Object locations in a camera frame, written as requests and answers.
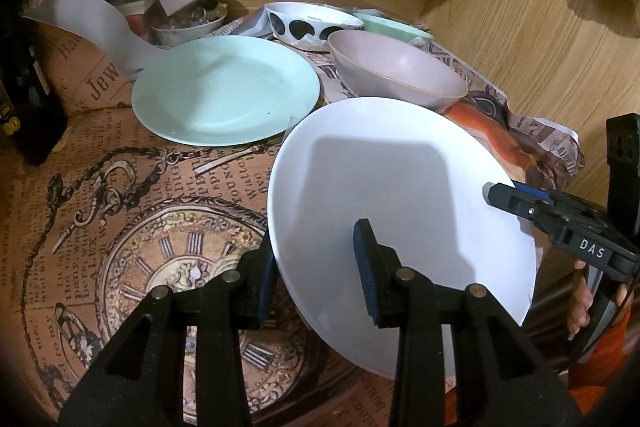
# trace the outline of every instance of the bowl rim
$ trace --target bowl rim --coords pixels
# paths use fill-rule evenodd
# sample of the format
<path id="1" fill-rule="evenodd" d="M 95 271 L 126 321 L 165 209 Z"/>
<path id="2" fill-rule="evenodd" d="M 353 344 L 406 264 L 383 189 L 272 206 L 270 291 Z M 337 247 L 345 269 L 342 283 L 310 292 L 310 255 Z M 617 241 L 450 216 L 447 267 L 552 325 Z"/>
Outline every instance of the bowl rim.
<path id="1" fill-rule="evenodd" d="M 309 18 L 308 16 L 294 16 L 288 13 L 283 13 L 281 11 L 278 11 L 277 9 L 273 9 L 271 8 L 271 6 L 277 5 L 277 4 L 304 4 L 306 6 L 315 6 L 317 8 L 321 8 L 322 10 L 329 10 L 331 12 L 334 12 L 335 14 L 340 14 L 340 17 L 344 20 L 345 18 L 351 18 L 353 20 L 353 22 L 331 22 L 331 21 L 323 21 L 322 19 L 316 19 L 316 18 Z M 356 28 L 362 28 L 364 26 L 364 21 L 361 19 L 358 19 L 355 15 L 352 15 L 350 13 L 347 12 L 342 12 L 340 10 L 337 10 L 335 8 L 329 8 L 327 6 L 322 6 L 322 5 L 318 5 L 318 4 L 313 4 L 313 3 L 309 3 L 309 2 L 304 2 L 304 1 L 276 1 L 276 2 L 269 2 L 267 4 L 264 5 L 264 9 L 267 10 L 267 12 L 272 12 L 275 13 L 277 15 L 281 15 L 283 17 L 295 17 L 296 19 L 299 20 L 309 20 L 309 21 L 313 21 L 313 22 L 321 22 L 324 24 L 331 24 L 334 26 L 339 26 L 339 25 L 345 25 L 345 26 L 354 26 Z"/>
<path id="2" fill-rule="evenodd" d="M 384 17 L 378 17 L 377 15 L 369 15 L 367 13 L 358 13 L 356 15 L 358 19 L 360 19 L 361 16 L 364 17 L 364 19 L 361 19 L 363 21 L 378 23 L 383 26 L 387 26 L 388 28 L 393 28 L 395 30 L 400 30 L 400 31 L 407 31 L 405 28 L 408 28 L 409 30 L 411 30 L 412 34 L 416 35 L 416 37 L 425 37 L 425 38 L 433 39 L 433 35 L 431 35 L 429 32 L 426 32 L 419 28 L 414 28 L 413 26 L 411 26 L 410 24 L 407 24 L 406 22 L 396 21 L 394 19 L 385 19 Z"/>
<path id="3" fill-rule="evenodd" d="M 341 33 L 341 32 L 335 32 L 335 33 L 332 33 L 331 35 L 329 35 L 329 38 L 327 39 L 327 42 L 328 42 L 328 44 L 329 44 L 329 49 L 330 49 L 330 51 L 332 52 L 332 54 L 333 54 L 333 53 L 335 53 L 335 54 L 340 55 L 340 56 L 341 56 L 341 57 L 343 57 L 347 62 L 350 62 L 350 63 L 351 63 L 351 64 L 353 64 L 354 66 L 357 66 L 357 67 L 359 67 L 359 68 L 362 68 L 363 70 L 369 71 L 369 73 L 373 73 L 373 74 L 375 74 L 376 76 L 380 76 L 380 77 L 382 77 L 382 78 L 386 78 L 387 80 L 390 80 L 391 82 L 395 82 L 396 84 L 400 84 L 401 86 L 408 87 L 409 89 L 415 89 L 416 91 L 420 91 L 420 92 L 423 92 L 423 93 L 426 93 L 426 94 L 430 94 L 431 96 L 437 96 L 437 97 L 439 97 L 439 98 L 457 98 L 457 99 L 460 99 L 460 98 L 464 98 L 464 97 L 468 94 L 468 92 L 469 92 L 469 88 L 468 88 L 468 86 L 466 85 L 466 82 L 465 82 L 465 81 L 464 81 L 464 79 L 463 79 L 459 74 L 457 74 L 455 71 L 453 71 L 453 73 L 455 73 L 455 74 L 456 74 L 456 76 L 460 79 L 460 84 L 464 87 L 464 93 L 463 93 L 462 95 L 460 95 L 460 96 L 455 95 L 455 94 L 454 94 L 454 95 L 452 95 L 452 94 L 441 94 L 441 93 L 437 93 L 437 92 L 434 92 L 434 91 L 430 91 L 430 90 L 428 90 L 428 89 L 422 89 L 421 87 L 410 86 L 409 84 L 405 84 L 405 83 L 404 83 L 404 82 L 402 82 L 401 80 L 396 80 L 395 78 L 392 78 L 391 76 L 386 76 L 386 74 L 382 74 L 382 73 L 379 73 L 378 71 L 374 71 L 374 70 L 372 70 L 371 68 L 367 68 L 366 66 L 363 66 L 362 64 L 357 63 L 355 60 L 352 60 L 351 58 L 347 57 L 345 54 L 343 54 L 342 52 L 338 51 L 338 50 L 335 48 L 335 46 L 334 46 L 334 45 L 332 44 L 332 42 L 331 42 L 331 37 L 333 37 L 336 33 Z M 391 40 L 393 40 L 393 41 L 401 42 L 402 44 L 405 44 L 405 45 L 407 45 L 407 46 L 410 46 L 410 45 L 411 45 L 411 44 L 407 44 L 406 42 L 399 41 L 398 39 L 395 39 L 395 38 L 393 38 L 393 37 L 389 37 L 388 35 L 382 35 L 382 34 L 380 34 L 380 33 L 373 33 L 373 32 L 365 32 L 365 33 L 372 33 L 373 35 L 377 35 L 377 36 L 379 36 L 380 38 L 383 38 L 383 39 L 391 39 Z M 428 54 L 428 53 L 427 53 L 427 55 L 428 55 L 428 56 L 430 56 L 431 58 L 433 58 L 434 60 L 438 60 L 437 58 L 433 57 L 433 55 L 431 55 L 431 54 Z M 449 70 L 450 70 L 450 68 L 448 68 L 448 66 L 447 66 L 446 64 L 442 63 L 442 61 L 438 60 L 438 62 L 440 62 L 440 63 L 441 63 L 445 68 L 447 68 L 447 69 L 449 69 Z"/>
<path id="4" fill-rule="evenodd" d="M 194 29 L 196 29 L 196 28 L 203 28 L 204 26 L 208 26 L 208 25 L 213 24 L 213 23 L 215 23 L 215 22 L 220 22 L 220 19 L 224 19 L 225 17 L 226 17 L 226 15 L 225 15 L 224 17 L 218 17 L 218 18 L 217 18 L 217 19 L 215 19 L 214 21 L 205 22 L 204 24 L 200 24 L 199 26 L 189 26 L 188 28 L 176 28 L 175 30 L 171 30 L 171 29 L 169 29 L 169 30 L 162 30 L 162 29 L 160 29 L 160 28 L 156 28 L 156 27 L 154 27 L 154 26 L 150 26 L 150 28 L 151 28 L 153 31 L 156 31 L 156 32 L 181 32 L 181 31 L 183 31 L 183 30 L 194 30 Z"/>

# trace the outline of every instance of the white bowl with black spots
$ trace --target white bowl with black spots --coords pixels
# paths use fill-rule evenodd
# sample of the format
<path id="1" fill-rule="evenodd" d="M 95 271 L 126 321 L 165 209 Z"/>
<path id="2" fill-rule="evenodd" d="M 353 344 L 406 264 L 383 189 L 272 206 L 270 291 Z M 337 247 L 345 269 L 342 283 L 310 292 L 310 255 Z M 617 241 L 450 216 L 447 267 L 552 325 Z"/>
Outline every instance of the white bowl with black spots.
<path id="1" fill-rule="evenodd" d="M 264 8 L 273 36 L 307 52 L 327 52 L 329 35 L 339 30 L 359 30 L 364 25 L 348 13 L 306 2 L 272 2 Z"/>

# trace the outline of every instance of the black object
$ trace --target black object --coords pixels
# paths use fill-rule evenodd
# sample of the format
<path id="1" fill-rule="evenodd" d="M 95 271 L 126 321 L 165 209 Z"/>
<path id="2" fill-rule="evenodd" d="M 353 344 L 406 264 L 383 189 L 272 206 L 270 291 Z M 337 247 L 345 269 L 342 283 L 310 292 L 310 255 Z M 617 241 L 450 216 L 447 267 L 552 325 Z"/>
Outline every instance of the black object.
<path id="1" fill-rule="evenodd" d="M 616 228 L 640 247 L 640 116 L 607 120 L 607 208 Z"/>
<path id="2" fill-rule="evenodd" d="M 235 270 L 203 288 L 153 288 L 82 377 L 60 413 L 62 427 L 185 427 L 182 372 L 188 326 L 197 326 L 198 425 L 252 425 L 238 330 L 258 330 L 273 299 L 268 236 Z"/>
<path id="3" fill-rule="evenodd" d="M 369 221 L 353 229 L 367 310 L 379 328 L 400 328 L 389 426 L 444 425 L 442 324 L 450 324 L 457 427 L 568 427 L 580 411 L 511 316 L 480 284 L 434 285 L 379 245 Z"/>
<path id="4" fill-rule="evenodd" d="M 570 336 L 569 359 L 586 362 L 588 352 L 618 312 L 620 283 L 638 275 L 640 250 L 614 226 L 606 209 L 557 190 L 537 190 L 514 182 L 488 191 L 489 204 L 531 221 L 551 245 L 589 265 L 587 284 L 593 293 L 590 322 Z"/>
<path id="5" fill-rule="evenodd" d="M 0 0 L 0 131 L 39 165 L 65 132 L 66 115 L 35 58 L 21 12 L 21 0 Z"/>

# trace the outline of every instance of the white paper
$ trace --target white paper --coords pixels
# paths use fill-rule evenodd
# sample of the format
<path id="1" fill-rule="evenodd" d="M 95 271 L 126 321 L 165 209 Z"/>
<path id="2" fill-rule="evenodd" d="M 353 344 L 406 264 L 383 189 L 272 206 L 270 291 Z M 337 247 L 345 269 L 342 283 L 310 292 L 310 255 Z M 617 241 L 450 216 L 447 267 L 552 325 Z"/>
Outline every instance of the white paper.
<path id="1" fill-rule="evenodd" d="M 533 120 L 538 120 L 541 124 L 548 125 L 549 127 L 553 127 L 554 129 L 558 129 L 558 131 L 562 131 L 571 136 L 577 144 L 578 142 L 578 133 L 576 133 L 573 129 L 569 129 L 562 124 L 552 122 L 551 120 L 547 120 L 546 118 L 534 117 Z"/>
<path id="2" fill-rule="evenodd" d="M 134 34 L 124 16 L 107 1 L 34 0 L 24 16 L 87 39 L 132 79 L 164 53 Z"/>
<path id="3" fill-rule="evenodd" d="M 271 25 L 267 10 L 258 8 L 255 12 L 243 20 L 239 26 L 233 29 L 230 35 L 243 35 L 245 37 L 267 37 L 271 35 Z"/>

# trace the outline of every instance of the white plate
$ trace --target white plate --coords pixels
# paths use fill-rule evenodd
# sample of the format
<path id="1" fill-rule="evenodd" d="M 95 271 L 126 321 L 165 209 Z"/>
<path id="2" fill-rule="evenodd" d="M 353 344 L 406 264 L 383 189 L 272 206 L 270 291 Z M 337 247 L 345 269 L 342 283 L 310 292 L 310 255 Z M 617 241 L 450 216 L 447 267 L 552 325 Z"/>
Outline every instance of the white plate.
<path id="1" fill-rule="evenodd" d="M 142 125 L 163 138 L 217 147 L 287 130 L 318 101 L 309 63 L 286 47 L 253 37 L 209 37 L 164 52 L 133 86 Z"/>
<path id="2" fill-rule="evenodd" d="M 528 223 L 489 206 L 511 184 L 499 163 L 446 118 L 386 98 L 354 98 L 302 121 L 278 154 L 268 192 L 273 251 L 306 321 L 347 359 L 393 378 L 398 330 L 367 314 L 353 253 L 366 217 L 382 245 L 436 284 L 487 286 L 522 323 L 536 276 Z M 450 345 L 446 377 L 454 378 Z"/>

